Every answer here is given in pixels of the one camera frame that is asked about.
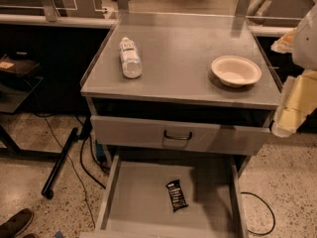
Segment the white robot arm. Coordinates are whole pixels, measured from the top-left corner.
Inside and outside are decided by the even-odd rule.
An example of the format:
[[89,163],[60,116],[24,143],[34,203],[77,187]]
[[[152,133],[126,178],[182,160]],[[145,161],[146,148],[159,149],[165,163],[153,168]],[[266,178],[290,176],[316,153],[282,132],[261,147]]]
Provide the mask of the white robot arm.
[[271,132],[281,138],[289,137],[317,109],[317,5],[272,45],[275,52],[291,52],[292,61],[304,71],[296,78],[289,76],[281,91]]

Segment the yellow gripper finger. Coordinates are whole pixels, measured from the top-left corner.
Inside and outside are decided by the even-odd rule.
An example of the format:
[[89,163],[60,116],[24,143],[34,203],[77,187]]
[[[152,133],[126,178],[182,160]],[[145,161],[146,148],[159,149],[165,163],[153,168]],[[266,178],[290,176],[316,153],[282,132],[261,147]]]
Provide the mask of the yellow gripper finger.
[[281,138],[289,137],[317,108],[317,71],[305,69],[297,77],[289,76],[281,91],[271,132]]
[[292,29],[277,41],[275,41],[270,49],[276,53],[286,54],[292,53],[293,41],[296,34],[296,28]]

